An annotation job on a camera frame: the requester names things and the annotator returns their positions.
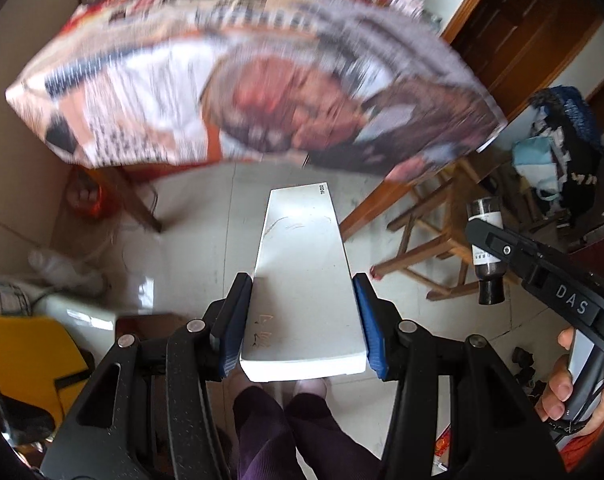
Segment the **wooden door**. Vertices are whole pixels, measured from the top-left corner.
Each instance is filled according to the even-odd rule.
[[[452,46],[510,121],[562,72],[601,21],[591,0],[481,0]]]

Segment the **patterned tablecloth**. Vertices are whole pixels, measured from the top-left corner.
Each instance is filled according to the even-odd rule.
[[[6,97],[87,167],[285,159],[413,180],[505,119],[419,0],[92,0]]]

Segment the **purple pants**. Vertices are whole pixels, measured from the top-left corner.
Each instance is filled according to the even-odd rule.
[[[380,460],[344,433],[324,399],[296,395],[282,410],[252,386],[233,405],[239,480],[304,480],[296,446],[318,480],[375,480]]]

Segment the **foot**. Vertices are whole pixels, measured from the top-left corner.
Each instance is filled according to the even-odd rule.
[[[296,383],[293,396],[297,394],[313,394],[326,398],[326,379],[304,379]]]
[[[245,391],[247,388],[251,386],[257,386],[258,388],[262,388],[260,383],[254,383],[250,380],[240,365],[236,365],[236,367],[231,371],[231,373],[226,378],[226,389],[231,395],[231,401],[236,400],[236,397]]]

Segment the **blue gripper pad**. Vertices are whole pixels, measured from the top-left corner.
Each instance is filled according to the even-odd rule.
[[[353,288],[358,301],[360,319],[367,340],[368,364],[378,378],[385,380],[389,372],[389,358],[395,329],[401,317],[393,303],[380,300],[363,272],[353,277]]]
[[[247,273],[238,273],[211,328],[211,345],[220,356],[218,360],[220,378],[227,377],[236,367],[244,338],[252,286],[253,282]]]

